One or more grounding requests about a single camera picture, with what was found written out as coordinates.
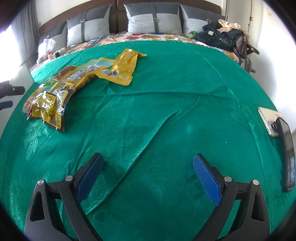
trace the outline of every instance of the snack package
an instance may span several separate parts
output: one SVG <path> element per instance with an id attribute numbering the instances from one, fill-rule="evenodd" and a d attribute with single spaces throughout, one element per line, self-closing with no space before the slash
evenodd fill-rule
<path id="1" fill-rule="evenodd" d="M 63 78 L 66 77 L 67 75 L 69 75 L 71 73 L 71 71 L 73 71 L 75 68 L 77 68 L 77 66 L 72 66 L 72 65 L 66 66 L 65 68 L 60 70 L 56 74 L 55 77 L 51 77 L 51 78 L 47 79 L 26 100 L 26 102 L 22 108 L 22 111 L 24 113 L 28 113 L 32 101 L 35 99 L 35 97 L 38 94 L 40 94 L 44 91 L 51 93 L 63 81 Z"/>
<path id="2" fill-rule="evenodd" d="M 35 96 L 31 102 L 27 119 L 42 119 L 50 127 L 64 131 L 64 111 L 71 95 L 88 84 L 90 79 L 95 76 L 95 71 L 107 68 L 113 62 L 114 60 L 100 58 L 99 60 L 91 60 L 70 71 L 64 75 L 58 85 L 50 88 L 50 91 L 42 91 Z"/>
<path id="3" fill-rule="evenodd" d="M 132 49 L 125 49 L 114 61 L 111 69 L 101 69 L 96 71 L 96 76 L 107 79 L 116 84 L 129 85 L 132 74 L 135 70 L 137 60 L 146 56 Z"/>

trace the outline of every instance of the headboard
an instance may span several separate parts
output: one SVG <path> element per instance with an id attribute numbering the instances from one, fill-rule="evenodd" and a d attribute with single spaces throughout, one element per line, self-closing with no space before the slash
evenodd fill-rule
<path id="1" fill-rule="evenodd" d="M 101 7 L 104 5 L 112 4 L 110 9 L 110 33 L 119 33 L 122 31 L 127 31 L 128 29 L 128 19 L 126 16 L 126 9 L 123 4 L 127 3 L 137 3 L 137 2 L 179 2 L 180 4 L 188 5 L 191 7 L 201 8 L 207 11 L 221 14 L 221 7 L 204 0 L 91 0 L 79 4 L 67 11 L 55 16 L 45 24 L 39 27 L 39 35 L 43 35 L 49 30 L 53 29 L 58 24 L 66 21 L 68 18 L 74 17 L 79 13 L 88 11 L 90 9 Z M 183 24 L 182 12 L 180 11 L 181 24 Z"/>

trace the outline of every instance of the beige cloth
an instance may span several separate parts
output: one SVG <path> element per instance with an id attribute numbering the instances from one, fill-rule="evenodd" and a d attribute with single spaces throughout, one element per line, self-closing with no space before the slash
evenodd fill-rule
<path id="1" fill-rule="evenodd" d="M 218 22 L 221 24 L 222 28 L 218 29 L 220 33 L 222 32 L 229 32 L 233 29 L 238 29 L 243 32 L 243 35 L 246 37 L 247 44 L 251 45 L 250 43 L 250 36 L 248 33 L 238 24 L 238 23 L 229 23 L 223 19 L 219 19 Z"/>

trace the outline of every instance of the gray pillow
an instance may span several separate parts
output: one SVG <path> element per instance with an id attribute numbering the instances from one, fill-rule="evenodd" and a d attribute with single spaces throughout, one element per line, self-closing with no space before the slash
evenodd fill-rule
<path id="1" fill-rule="evenodd" d="M 53 28 L 52 30 L 48 31 L 47 33 L 43 34 L 39 38 L 39 45 L 43 43 L 44 39 L 53 39 L 56 41 L 52 53 L 59 51 L 63 47 L 67 45 L 67 22 L 63 22 Z"/>
<path id="2" fill-rule="evenodd" d="M 110 7 L 97 7 L 69 18 L 67 47 L 109 35 Z"/>
<path id="3" fill-rule="evenodd" d="M 177 2 L 124 4 L 128 32 L 133 34 L 182 34 Z"/>
<path id="4" fill-rule="evenodd" d="M 218 22 L 219 19 L 225 19 L 223 15 L 206 11 L 203 9 L 190 7 L 181 4 L 183 14 L 183 33 L 189 34 L 191 31 L 202 31 L 202 27 L 210 22 Z"/>

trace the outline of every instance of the window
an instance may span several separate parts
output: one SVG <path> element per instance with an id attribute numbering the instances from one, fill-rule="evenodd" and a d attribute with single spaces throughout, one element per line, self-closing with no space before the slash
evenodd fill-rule
<path id="1" fill-rule="evenodd" d="M 9 26 L 0 34 L 0 82 L 16 76 L 20 64 L 17 42 Z"/>

